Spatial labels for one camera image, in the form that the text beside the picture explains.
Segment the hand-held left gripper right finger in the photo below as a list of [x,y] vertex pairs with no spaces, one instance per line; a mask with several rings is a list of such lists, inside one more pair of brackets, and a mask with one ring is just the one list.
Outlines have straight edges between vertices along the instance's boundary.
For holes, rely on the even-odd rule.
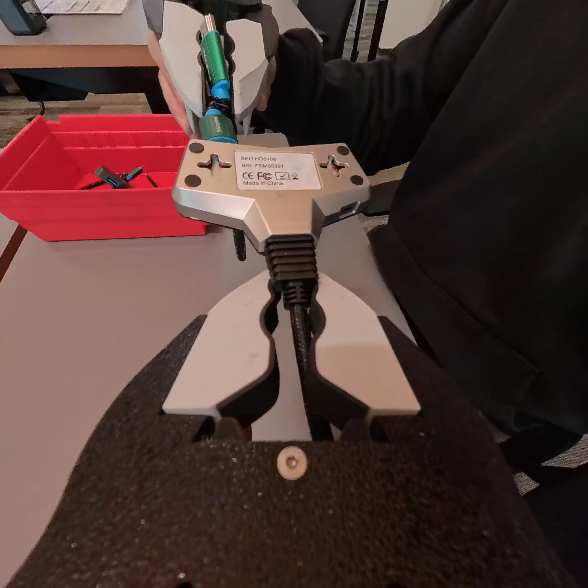
[[311,304],[306,372],[312,412],[337,428],[354,419],[413,416],[421,405],[376,312],[324,273]]

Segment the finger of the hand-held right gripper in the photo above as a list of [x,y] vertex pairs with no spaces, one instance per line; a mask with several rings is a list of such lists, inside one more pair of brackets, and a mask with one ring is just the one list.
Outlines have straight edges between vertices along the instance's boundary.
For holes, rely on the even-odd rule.
[[227,25],[228,32],[236,37],[231,53],[233,114],[235,122],[241,124],[243,132],[248,134],[252,112],[267,78],[269,61],[265,57],[259,24],[231,21]]
[[203,71],[200,62],[202,13],[188,4],[165,1],[159,48],[165,75],[178,104],[173,113],[189,136],[200,136],[203,116]]

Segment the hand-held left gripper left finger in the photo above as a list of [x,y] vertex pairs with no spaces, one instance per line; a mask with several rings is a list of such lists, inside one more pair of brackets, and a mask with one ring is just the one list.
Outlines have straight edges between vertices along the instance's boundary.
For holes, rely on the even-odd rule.
[[276,403],[273,333],[281,296],[264,270],[208,313],[162,406],[168,415],[234,418],[247,428]]

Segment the silver video switch with cable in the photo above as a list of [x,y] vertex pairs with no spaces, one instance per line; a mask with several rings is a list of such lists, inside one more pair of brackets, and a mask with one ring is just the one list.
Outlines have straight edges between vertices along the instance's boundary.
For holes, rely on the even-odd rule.
[[333,440],[311,408],[306,370],[318,288],[322,228],[362,210],[369,181],[345,143],[271,148],[197,139],[183,156],[172,197],[189,219],[241,231],[264,255],[270,287],[290,314],[296,362],[312,440]]

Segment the red plastic bin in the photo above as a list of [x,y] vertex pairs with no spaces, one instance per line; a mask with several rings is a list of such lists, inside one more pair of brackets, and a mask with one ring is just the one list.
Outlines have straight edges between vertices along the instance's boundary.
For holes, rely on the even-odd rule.
[[[187,143],[172,115],[37,116],[1,153],[1,213],[44,241],[205,235],[171,195]],[[99,166],[143,173],[113,189]]]

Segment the person's right forearm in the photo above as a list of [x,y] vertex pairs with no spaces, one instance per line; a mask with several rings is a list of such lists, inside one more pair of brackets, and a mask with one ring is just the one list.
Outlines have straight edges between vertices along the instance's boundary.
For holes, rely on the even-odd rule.
[[310,31],[288,31],[262,115],[291,146],[344,143],[374,175],[414,156],[447,100],[431,56],[416,37],[374,61],[326,62]]

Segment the person's right hand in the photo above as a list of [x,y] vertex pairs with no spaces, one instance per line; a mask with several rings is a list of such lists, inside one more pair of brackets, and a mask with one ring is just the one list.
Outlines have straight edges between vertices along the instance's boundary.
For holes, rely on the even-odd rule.
[[181,99],[179,93],[175,89],[175,86],[164,65],[159,66],[158,79],[163,96],[171,114],[173,114],[181,129],[188,136],[190,136],[192,134],[192,128],[190,126],[183,99]]

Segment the wood-edged table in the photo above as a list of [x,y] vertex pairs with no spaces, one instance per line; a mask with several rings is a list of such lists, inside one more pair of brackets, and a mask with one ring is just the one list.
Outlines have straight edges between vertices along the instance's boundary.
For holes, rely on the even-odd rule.
[[37,35],[15,36],[1,23],[1,70],[32,100],[82,99],[88,93],[143,93],[164,114],[141,1],[120,15],[57,15]]

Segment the dark teal box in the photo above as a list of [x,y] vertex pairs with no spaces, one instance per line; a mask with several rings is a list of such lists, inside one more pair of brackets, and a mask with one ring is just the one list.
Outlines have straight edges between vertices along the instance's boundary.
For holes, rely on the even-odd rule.
[[47,28],[35,1],[1,1],[1,21],[15,36],[34,36]]

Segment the person in black clothing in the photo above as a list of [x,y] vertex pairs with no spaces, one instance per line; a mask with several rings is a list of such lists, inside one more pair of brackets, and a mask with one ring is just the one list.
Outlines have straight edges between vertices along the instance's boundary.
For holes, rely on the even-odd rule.
[[409,162],[379,268],[511,459],[587,498],[530,448],[587,434],[587,1],[451,1],[366,72],[369,165]]

